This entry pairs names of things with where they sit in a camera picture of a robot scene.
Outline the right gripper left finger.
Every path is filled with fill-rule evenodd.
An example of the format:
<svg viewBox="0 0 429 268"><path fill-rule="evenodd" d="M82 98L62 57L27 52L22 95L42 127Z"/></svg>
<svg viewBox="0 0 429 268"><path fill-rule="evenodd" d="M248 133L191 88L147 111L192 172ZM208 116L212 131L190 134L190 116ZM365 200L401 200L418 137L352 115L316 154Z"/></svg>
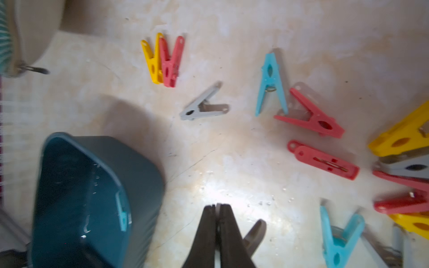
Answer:
<svg viewBox="0 0 429 268"><path fill-rule="evenodd" d="M196 235L183 268L214 268L216 249L216 206L204 207Z"/></svg>

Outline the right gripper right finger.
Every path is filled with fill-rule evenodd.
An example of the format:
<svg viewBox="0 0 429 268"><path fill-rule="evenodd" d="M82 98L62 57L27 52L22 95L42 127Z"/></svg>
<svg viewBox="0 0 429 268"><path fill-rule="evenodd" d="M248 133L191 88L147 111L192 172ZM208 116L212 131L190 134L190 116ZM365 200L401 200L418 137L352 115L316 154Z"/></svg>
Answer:
<svg viewBox="0 0 429 268"><path fill-rule="evenodd" d="M255 268L229 204L219 204L219 232L221 267Z"/></svg>

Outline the teal plastic storage box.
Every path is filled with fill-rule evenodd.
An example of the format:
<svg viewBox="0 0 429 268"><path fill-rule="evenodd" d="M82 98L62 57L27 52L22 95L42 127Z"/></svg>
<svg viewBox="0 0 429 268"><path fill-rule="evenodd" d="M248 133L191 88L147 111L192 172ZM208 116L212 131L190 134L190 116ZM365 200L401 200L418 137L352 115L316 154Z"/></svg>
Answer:
<svg viewBox="0 0 429 268"><path fill-rule="evenodd" d="M143 267L164 190L156 165L113 137L51 134L41 151L30 266Z"/></svg>

